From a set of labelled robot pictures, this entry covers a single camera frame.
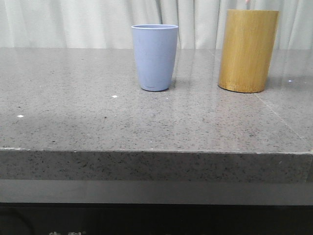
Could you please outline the blue plastic cup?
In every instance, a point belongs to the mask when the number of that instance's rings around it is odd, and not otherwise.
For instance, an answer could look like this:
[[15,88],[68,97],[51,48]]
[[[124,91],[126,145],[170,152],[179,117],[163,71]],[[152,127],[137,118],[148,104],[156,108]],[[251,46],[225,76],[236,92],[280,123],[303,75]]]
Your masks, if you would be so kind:
[[170,24],[132,26],[134,59],[143,90],[159,92],[172,83],[179,27]]

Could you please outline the bamboo wooden cup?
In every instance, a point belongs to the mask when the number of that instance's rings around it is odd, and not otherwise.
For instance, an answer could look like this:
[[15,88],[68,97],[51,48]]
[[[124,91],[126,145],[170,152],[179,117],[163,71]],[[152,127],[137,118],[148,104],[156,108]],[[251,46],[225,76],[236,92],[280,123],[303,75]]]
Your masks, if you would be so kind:
[[239,93],[265,89],[279,12],[229,9],[218,86]]

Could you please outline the grey-white curtain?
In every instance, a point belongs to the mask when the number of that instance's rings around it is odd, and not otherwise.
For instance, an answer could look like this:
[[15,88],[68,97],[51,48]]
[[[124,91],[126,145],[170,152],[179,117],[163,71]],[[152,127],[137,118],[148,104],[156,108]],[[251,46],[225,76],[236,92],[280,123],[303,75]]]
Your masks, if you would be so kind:
[[3,0],[1,47],[132,47],[135,24],[179,26],[181,49],[220,49],[226,12],[243,0]]

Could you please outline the dark cabinet under counter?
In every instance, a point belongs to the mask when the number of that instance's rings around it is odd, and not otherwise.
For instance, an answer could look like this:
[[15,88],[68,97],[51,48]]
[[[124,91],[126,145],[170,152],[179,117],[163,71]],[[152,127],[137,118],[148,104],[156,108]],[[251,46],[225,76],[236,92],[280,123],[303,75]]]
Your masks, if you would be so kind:
[[3,235],[310,235],[312,184],[1,180]]

